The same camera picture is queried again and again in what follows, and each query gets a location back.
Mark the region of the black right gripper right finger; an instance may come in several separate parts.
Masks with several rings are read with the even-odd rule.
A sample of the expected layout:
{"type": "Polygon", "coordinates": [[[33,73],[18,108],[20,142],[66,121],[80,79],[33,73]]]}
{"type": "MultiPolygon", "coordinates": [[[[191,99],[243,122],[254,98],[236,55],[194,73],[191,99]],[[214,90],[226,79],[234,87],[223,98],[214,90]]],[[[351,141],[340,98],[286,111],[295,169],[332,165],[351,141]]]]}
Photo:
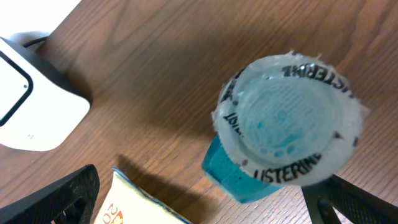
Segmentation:
{"type": "Polygon", "coordinates": [[[333,175],[301,188],[312,223],[397,223],[397,207],[333,175]]]}

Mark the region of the teal mouthwash bottle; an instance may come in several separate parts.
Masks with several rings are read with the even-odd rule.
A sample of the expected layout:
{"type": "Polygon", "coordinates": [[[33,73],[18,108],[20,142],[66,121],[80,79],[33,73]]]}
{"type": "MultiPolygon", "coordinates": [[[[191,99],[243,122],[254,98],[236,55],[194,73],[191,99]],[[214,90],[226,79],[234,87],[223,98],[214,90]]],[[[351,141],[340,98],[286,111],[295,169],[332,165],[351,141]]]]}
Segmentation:
{"type": "Polygon", "coordinates": [[[260,58],[223,86],[205,175],[240,203],[328,179],[351,158],[369,110],[317,57],[260,58]]]}

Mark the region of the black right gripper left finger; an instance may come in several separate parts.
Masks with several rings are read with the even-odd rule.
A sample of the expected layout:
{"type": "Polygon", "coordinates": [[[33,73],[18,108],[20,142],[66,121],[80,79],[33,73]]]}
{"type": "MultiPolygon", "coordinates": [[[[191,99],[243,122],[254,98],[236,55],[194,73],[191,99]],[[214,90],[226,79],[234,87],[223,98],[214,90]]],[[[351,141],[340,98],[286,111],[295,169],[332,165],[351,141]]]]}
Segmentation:
{"type": "Polygon", "coordinates": [[[1,223],[89,223],[100,189],[93,164],[1,209],[1,223]]]}

